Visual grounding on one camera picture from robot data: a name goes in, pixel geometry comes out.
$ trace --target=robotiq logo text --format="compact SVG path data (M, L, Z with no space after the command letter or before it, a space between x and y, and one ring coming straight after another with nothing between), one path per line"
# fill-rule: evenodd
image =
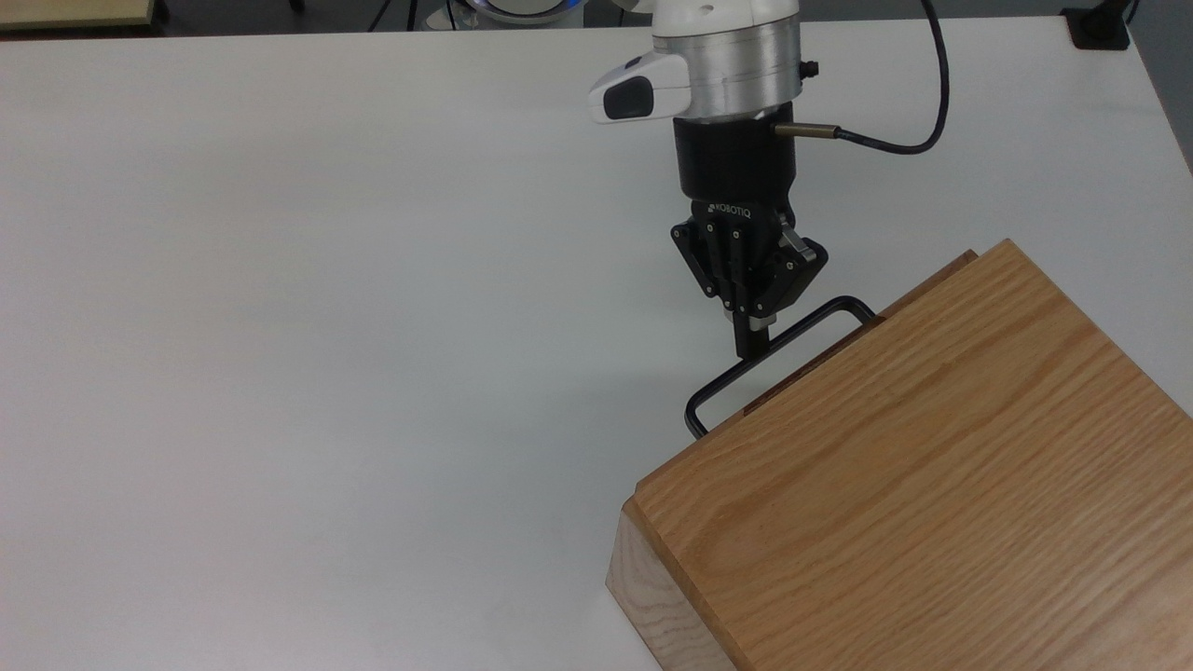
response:
M710 213L713 213L713 211L725 213L725 214L729 214L729 215L743 216L746 218L750 218L750 216L749 216L749 208L738 208L737 205L723 205L721 203L715 203L715 204L710 203L709 204L709 211Z

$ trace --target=wooden box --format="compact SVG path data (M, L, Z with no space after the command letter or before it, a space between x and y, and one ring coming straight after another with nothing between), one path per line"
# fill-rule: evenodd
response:
M1193 421L1013 244L647 476L666 671L1193 669Z

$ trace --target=black metal handle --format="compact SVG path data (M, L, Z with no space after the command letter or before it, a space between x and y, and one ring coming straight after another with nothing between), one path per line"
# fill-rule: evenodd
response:
M759 356L758 358L737 362L736 365L722 373L712 382L709 382L701 387L700 390L692 394L692 398L687 401L687 407L684 408L684 424L687 425L687 430L692 432L692 436L700 439L709 432L709 430L705 429L704 424L700 421L700 418L696 415L696 411L704 405L705 401L719 394L725 387L733 384L738 377L753 370L755 365L762 363L769 358L771 355L781 350L792 340L810 331L811 327L824 321L824 319L830 314L839 312L848 312L853 316L858 318L858 321L863 325L869 322L871 319L874 319L874 310L870 309L870 306L854 296L837 296L816 308L811 312L811 314L791 325L790 328L775 337L774 340L771 341L771 347L766 351L766 353Z

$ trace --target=white table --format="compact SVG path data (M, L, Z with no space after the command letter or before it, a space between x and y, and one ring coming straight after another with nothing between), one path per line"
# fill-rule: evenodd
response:
M801 119L927 134L923 23L804 35ZM1193 410L1193 180L1137 53L945 36L933 152L799 142L833 259L780 326L1009 236ZM602 586L618 506L734 359L668 123L585 110L648 45L0 44L0 666L655 669Z

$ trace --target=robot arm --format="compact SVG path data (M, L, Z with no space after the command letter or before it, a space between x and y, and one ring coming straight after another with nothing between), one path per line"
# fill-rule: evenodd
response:
M935 144L948 107L940 25L921 0L940 62L937 128L916 146L891 144L834 125L797 124L791 100L818 64L801 61L799 0L644 0L654 50L602 76L588 94L598 123L673 118L680 186L691 217L672 239L709 297L733 321L737 356L765 356L767 328L828 260L795 229L789 192L795 137L841 138L915 154Z

